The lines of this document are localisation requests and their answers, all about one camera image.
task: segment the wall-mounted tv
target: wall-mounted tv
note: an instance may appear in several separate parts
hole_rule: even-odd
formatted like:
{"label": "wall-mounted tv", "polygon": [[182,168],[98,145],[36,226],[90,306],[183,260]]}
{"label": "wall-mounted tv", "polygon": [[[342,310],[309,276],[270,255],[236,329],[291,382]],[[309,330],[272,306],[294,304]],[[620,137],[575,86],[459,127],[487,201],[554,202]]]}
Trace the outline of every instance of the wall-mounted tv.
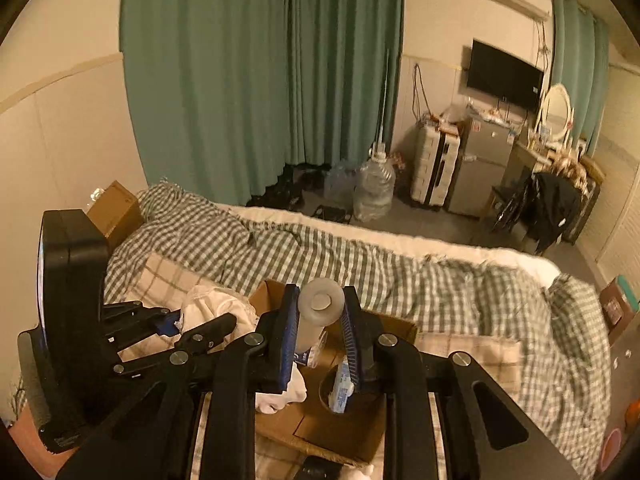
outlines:
{"label": "wall-mounted tv", "polygon": [[544,73],[494,46],[474,40],[466,85],[525,110],[536,111]]}

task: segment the brown cardboard box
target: brown cardboard box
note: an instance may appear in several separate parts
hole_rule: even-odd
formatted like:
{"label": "brown cardboard box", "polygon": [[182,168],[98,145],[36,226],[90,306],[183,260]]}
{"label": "brown cardboard box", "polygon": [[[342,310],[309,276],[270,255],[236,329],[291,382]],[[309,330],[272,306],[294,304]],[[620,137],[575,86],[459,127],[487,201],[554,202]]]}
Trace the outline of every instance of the brown cardboard box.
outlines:
{"label": "brown cardboard box", "polygon": [[[280,307],[284,285],[262,282],[250,298],[258,315]],[[415,342],[417,329],[410,322],[379,315],[385,331]],[[305,454],[342,464],[364,466],[373,460],[385,431],[384,396],[355,394],[344,414],[332,413],[321,399],[331,391],[331,371],[344,356],[340,322],[327,327],[327,342],[316,368],[299,368],[306,384],[306,400],[273,415],[256,413],[255,431]]]}
{"label": "brown cardboard box", "polygon": [[616,278],[602,289],[600,306],[609,330],[609,345],[613,345],[636,315],[625,292],[618,285]]}
{"label": "brown cardboard box", "polygon": [[138,199],[117,180],[104,190],[86,215],[106,236],[110,254],[144,223]]}

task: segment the mini fridge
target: mini fridge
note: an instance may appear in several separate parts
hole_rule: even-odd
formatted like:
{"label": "mini fridge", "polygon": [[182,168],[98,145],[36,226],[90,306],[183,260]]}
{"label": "mini fridge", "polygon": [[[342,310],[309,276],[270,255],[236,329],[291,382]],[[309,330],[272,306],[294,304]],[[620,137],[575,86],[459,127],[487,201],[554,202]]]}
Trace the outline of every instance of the mini fridge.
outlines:
{"label": "mini fridge", "polygon": [[516,133],[472,115],[466,120],[445,208],[479,217],[492,186],[500,186]]}

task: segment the teal curtain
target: teal curtain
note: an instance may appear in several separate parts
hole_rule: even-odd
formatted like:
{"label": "teal curtain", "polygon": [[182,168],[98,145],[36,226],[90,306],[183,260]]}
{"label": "teal curtain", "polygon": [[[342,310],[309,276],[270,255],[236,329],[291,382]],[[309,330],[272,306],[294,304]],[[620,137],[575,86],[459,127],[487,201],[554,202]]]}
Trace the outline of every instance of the teal curtain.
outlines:
{"label": "teal curtain", "polygon": [[379,120],[390,139],[402,6],[122,0],[127,98],[148,181],[243,204],[286,162],[363,161]]}
{"label": "teal curtain", "polygon": [[587,154],[598,142],[607,96],[609,33],[604,22],[578,8],[576,0],[553,0],[555,27],[551,84],[562,83],[575,108],[572,136],[587,140]]}
{"label": "teal curtain", "polygon": [[360,163],[385,88],[389,146],[398,93],[403,0],[291,0],[292,159]]}

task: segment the plastic water jug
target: plastic water jug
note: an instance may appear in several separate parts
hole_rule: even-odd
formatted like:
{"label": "plastic water jug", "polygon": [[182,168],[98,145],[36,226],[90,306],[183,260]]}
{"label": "plastic water jug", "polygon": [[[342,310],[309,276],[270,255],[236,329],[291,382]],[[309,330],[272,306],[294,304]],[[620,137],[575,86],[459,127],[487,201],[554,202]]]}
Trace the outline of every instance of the plastic water jug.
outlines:
{"label": "plastic water jug", "polygon": [[381,218],[391,209],[396,172],[386,159],[384,144],[378,144],[371,158],[358,174],[358,184],[353,198],[353,213],[362,222]]}

